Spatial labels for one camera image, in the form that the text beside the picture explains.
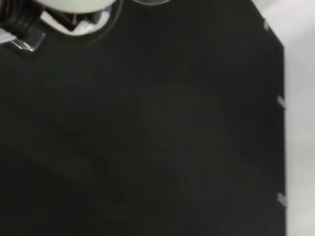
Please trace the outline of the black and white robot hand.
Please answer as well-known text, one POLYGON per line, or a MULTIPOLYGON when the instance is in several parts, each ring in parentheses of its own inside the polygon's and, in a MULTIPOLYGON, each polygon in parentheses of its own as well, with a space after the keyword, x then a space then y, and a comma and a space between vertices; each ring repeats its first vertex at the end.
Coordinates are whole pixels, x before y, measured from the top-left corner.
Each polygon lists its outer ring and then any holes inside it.
POLYGON ((2 0, 0 42, 24 38, 38 22, 72 38, 108 32, 122 6, 121 0, 2 0))

